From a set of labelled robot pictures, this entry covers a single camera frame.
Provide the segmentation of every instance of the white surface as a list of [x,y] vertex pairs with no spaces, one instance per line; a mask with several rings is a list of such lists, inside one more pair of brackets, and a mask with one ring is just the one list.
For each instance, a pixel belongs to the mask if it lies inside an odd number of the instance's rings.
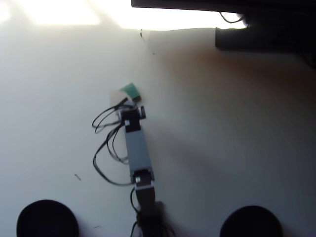
[[[142,39],[102,21],[1,25],[1,236],[15,236],[21,210],[44,198],[74,212],[82,237],[129,236],[131,188],[93,169],[106,134],[91,122],[130,82],[146,106],[157,200],[179,237],[217,237],[231,212],[252,204],[270,209],[287,237],[316,233],[315,72],[294,56],[219,52],[213,29]],[[125,152],[123,136],[117,147]],[[98,162],[128,180],[106,152]]]

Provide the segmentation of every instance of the wire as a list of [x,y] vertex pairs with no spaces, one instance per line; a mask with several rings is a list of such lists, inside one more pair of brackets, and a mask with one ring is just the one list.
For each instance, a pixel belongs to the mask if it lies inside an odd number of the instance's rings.
[[108,148],[108,151],[109,151],[110,156],[111,156],[114,160],[116,160],[116,161],[118,161],[118,162],[121,162],[121,163],[123,163],[123,164],[128,164],[128,163],[126,163],[126,161],[127,161],[127,159],[128,159],[127,157],[125,157],[125,158],[120,158],[120,157],[118,157],[116,153],[113,154],[113,152],[111,151],[111,149],[110,149],[110,147],[109,147],[109,141],[110,141],[110,139],[118,133],[118,131],[119,131],[119,129],[120,129],[121,127],[123,127],[123,124],[122,124],[122,123],[121,123],[118,127],[114,128],[112,131],[109,132],[109,134],[108,134],[108,136],[107,136],[108,142],[106,143],[106,145],[107,145],[107,148]]
[[236,21],[229,21],[229,20],[227,20],[226,19],[226,17],[223,15],[223,12],[219,12],[219,14],[222,16],[222,18],[224,19],[224,21],[226,21],[227,23],[230,23],[230,24],[233,24],[233,23],[237,23],[237,22],[239,22],[239,21],[242,21],[242,20],[244,20],[244,16],[242,16],[241,18],[239,18],[238,20],[236,20]]
[[128,163],[124,163],[124,161],[126,161],[128,159],[128,157],[123,157],[123,158],[120,158],[114,148],[114,141],[115,141],[115,138],[117,137],[117,134],[118,134],[119,130],[116,131],[114,137],[113,137],[113,140],[112,140],[112,149],[113,149],[113,152],[116,156],[116,158],[118,158],[120,161],[122,161],[123,164],[128,164]]
[[136,211],[137,214],[139,214],[139,211],[136,209],[136,207],[134,206],[134,203],[133,203],[133,192],[135,191],[135,188],[132,189],[132,191],[130,192],[130,204],[132,205],[133,209]]
[[133,233],[134,233],[134,229],[135,229],[135,226],[137,225],[137,221],[135,221],[133,227],[132,227],[132,231],[130,233],[130,237],[133,237]]

